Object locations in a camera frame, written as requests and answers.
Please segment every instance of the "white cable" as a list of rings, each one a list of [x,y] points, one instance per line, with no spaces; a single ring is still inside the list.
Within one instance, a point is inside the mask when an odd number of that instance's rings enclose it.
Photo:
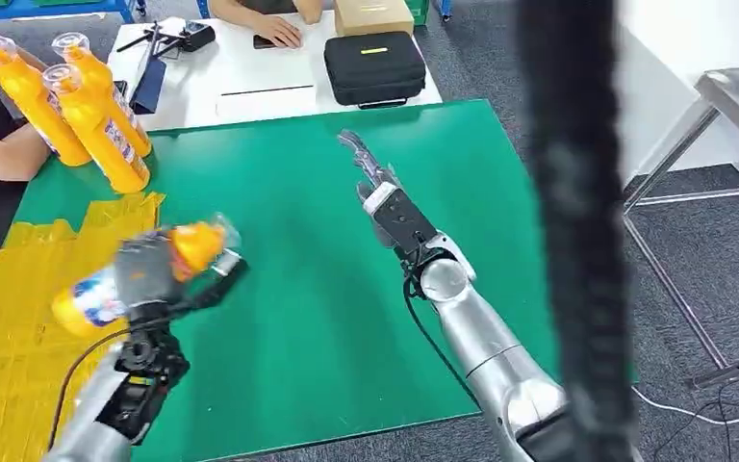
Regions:
[[[650,398],[642,395],[642,392],[640,392],[636,387],[630,387],[630,388],[633,389],[634,392],[636,392],[636,395],[638,395],[639,398],[642,399],[642,401],[646,402],[647,404],[651,405],[652,407],[657,407],[659,409],[664,409],[666,411],[680,412],[681,414],[685,414],[687,416],[695,416],[696,419],[701,419],[702,421],[704,421],[704,422],[706,422],[708,424],[713,424],[713,425],[732,425],[732,424],[739,424],[739,419],[733,419],[731,421],[726,421],[726,422],[724,422],[724,421],[716,421],[714,419],[710,419],[710,418],[705,417],[705,416],[702,416],[702,415],[696,415],[695,412],[691,412],[691,411],[688,411],[686,409],[681,409],[680,407],[668,406],[666,404],[659,404],[659,403],[651,400]]]

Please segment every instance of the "robotic arm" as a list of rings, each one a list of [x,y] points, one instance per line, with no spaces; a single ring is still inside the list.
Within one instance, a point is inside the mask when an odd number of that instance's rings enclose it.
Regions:
[[[369,178],[357,193],[376,235],[395,251],[415,294],[435,308],[503,460],[572,459],[562,388],[474,289],[476,274],[460,247],[429,222],[355,133],[344,130],[339,140]]]
[[[120,334],[129,337],[112,345],[101,360],[75,400],[74,415],[61,437],[55,440],[52,434],[43,462],[130,460],[131,447],[142,443],[168,392],[191,366],[170,332],[170,322],[218,304],[246,269],[239,254],[225,249],[214,266],[221,277],[199,295],[185,298],[171,261],[172,249],[164,231],[128,241],[117,252],[115,283],[119,301],[129,308],[129,328],[104,341]],[[102,343],[92,346],[81,359]],[[62,398],[73,369],[64,381]]]

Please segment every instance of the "black case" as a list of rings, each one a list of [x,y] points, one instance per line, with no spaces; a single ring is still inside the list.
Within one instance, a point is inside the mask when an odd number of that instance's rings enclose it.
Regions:
[[[324,62],[336,101],[344,106],[403,104],[426,85],[426,64],[405,32],[331,38]]]

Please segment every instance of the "orange bottle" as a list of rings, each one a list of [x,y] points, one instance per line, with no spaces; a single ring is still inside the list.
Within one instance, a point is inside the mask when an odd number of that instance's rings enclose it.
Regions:
[[[82,166],[89,153],[61,115],[58,98],[43,84],[40,71],[18,56],[15,42],[0,37],[0,84],[65,165]]]
[[[205,270],[226,246],[238,240],[236,229],[226,222],[199,221],[168,231],[171,243],[171,271],[186,282]],[[69,332],[85,337],[127,314],[118,298],[116,273],[108,265],[61,291],[52,300],[52,312]]]
[[[44,85],[55,92],[64,119],[118,193],[136,193],[148,184],[148,167],[126,140],[106,104],[83,85],[72,64],[56,64],[43,72]]]
[[[112,71],[89,51],[89,38],[79,32],[60,34],[52,40],[52,49],[67,63],[78,67],[84,79],[84,87],[106,98],[109,116],[135,148],[135,152],[141,157],[147,156],[151,152],[151,140],[123,95],[115,87]]]

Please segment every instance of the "smartphone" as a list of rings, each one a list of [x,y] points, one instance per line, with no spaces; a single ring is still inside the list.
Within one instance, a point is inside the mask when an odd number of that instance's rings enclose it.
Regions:
[[[276,45],[272,41],[262,36],[253,36],[253,48],[255,50],[264,50],[265,48],[275,48]]]

